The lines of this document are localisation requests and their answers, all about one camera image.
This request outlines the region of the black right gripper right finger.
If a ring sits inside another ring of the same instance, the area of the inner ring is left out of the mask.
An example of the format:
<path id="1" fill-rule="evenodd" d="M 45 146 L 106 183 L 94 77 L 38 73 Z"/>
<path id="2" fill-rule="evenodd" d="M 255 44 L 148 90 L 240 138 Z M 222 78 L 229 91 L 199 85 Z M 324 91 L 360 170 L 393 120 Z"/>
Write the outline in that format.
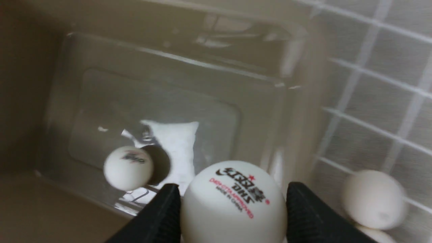
<path id="1" fill-rule="evenodd" d="M 286 199 L 289 243 L 375 243 L 304 183 L 290 182 Z"/>

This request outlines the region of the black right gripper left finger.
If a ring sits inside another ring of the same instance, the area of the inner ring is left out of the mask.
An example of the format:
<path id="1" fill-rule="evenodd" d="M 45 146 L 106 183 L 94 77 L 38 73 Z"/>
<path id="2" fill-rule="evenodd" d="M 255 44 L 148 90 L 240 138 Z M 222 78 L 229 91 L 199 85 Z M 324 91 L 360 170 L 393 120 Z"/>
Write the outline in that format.
<path id="1" fill-rule="evenodd" d="M 179 243 L 181 195 L 179 186 L 166 184 L 156 196 L 107 243 Z"/>

